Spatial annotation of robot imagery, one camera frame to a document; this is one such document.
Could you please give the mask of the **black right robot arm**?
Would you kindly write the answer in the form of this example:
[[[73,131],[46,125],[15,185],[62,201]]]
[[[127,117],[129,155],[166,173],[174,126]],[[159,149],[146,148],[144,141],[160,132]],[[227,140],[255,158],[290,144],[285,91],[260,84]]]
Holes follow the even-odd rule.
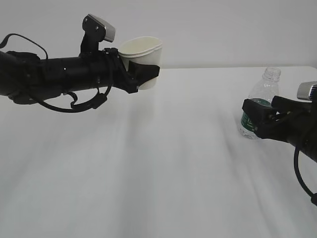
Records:
[[[274,96],[270,106],[246,99],[242,110],[254,124],[257,137],[299,145],[302,153],[317,160],[316,104]]]

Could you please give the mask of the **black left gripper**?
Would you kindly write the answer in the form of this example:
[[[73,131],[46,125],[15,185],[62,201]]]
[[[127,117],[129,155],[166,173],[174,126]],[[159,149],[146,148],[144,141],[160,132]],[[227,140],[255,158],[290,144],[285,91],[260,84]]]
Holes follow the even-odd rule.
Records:
[[[160,67],[153,64],[129,61],[127,71],[117,48],[104,48],[103,53],[112,72],[112,86],[128,94],[138,92],[137,83],[144,84],[159,76]]]

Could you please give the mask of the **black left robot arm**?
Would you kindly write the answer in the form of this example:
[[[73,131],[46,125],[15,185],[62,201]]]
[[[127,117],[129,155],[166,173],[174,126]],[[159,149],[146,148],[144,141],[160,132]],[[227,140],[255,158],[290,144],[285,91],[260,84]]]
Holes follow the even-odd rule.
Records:
[[[108,86],[131,94],[156,78],[159,71],[157,63],[130,62],[126,68],[115,48],[55,59],[40,59],[27,52],[1,52],[0,94],[20,105],[35,104],[28,92],[43,101],[67,92]]]

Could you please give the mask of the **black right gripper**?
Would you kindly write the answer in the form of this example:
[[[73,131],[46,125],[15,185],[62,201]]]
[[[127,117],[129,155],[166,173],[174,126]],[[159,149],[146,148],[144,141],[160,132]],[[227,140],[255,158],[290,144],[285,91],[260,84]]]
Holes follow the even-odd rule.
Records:
[[[317,145],[317,116],[311,103],[274,96],[272,102],[261,98],[245,99],[241,125],[261,139],[287,142],[296,146]]]

